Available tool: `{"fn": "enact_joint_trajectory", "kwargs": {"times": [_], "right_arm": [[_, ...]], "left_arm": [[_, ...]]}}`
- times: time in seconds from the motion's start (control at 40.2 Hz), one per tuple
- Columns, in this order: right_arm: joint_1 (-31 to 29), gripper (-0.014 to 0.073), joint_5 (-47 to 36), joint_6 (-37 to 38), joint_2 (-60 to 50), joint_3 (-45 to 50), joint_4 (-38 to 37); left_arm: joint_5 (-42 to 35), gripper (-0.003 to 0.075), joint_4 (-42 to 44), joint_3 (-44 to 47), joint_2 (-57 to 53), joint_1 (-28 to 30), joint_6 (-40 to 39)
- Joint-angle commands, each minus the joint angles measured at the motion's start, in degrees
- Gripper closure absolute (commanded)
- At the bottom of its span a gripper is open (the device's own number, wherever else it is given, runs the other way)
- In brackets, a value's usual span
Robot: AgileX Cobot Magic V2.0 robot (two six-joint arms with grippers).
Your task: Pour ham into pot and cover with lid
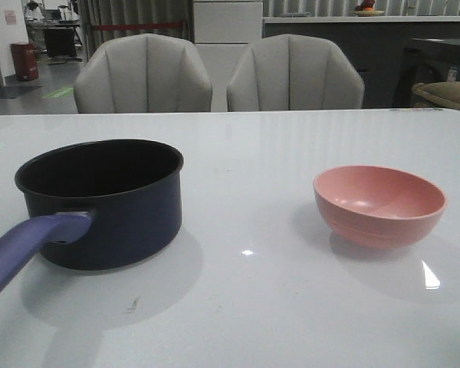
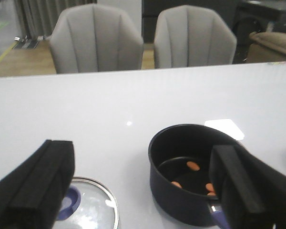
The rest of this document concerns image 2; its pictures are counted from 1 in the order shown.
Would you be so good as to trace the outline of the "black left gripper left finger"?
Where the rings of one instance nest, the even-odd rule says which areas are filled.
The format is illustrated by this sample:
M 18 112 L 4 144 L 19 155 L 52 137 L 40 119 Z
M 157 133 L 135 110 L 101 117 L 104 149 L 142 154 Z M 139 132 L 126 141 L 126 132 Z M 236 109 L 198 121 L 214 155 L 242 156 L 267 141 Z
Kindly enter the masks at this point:
M 0 180 L 0 229 L 51 229 L 74 171 L 73 143 L 46 140 Z

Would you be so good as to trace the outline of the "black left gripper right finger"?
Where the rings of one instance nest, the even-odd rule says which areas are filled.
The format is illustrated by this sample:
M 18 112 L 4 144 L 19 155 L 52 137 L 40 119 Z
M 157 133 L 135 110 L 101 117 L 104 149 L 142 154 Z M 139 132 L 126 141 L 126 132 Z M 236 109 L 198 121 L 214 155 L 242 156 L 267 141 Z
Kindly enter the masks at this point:
M 211 183 L 231 229 L 286 229 L 286 176 L 240 146 L 213 146 Z

